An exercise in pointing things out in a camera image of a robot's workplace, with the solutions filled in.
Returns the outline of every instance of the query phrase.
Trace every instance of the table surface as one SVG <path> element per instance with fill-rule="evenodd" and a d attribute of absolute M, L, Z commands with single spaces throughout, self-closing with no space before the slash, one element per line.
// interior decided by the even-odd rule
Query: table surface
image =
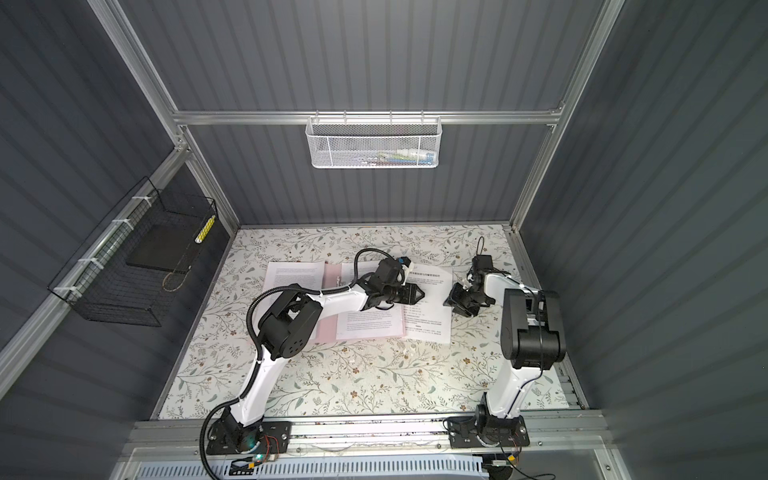
<path fill-rule="evenodd" d="M 238 231 L 159 418 L 203 418 L 238 393 L 255 356 L 245 312 L 262 290 L 269 262 L 351 262 L 357 250 L 375 247 L 452 268 L 458 279 L 480 236 L 494 266 L 517 276 L 501 225 Z M 283 370 L 266 416 L 473 410 L 504 361 L 500 314 L 493 306 L 475 318 L 453 315 L 450 345 L 400 338 L 309 345 Z M 535 382 L 523 408 L 567 407 L 558 375 L 550 370 Z"/>

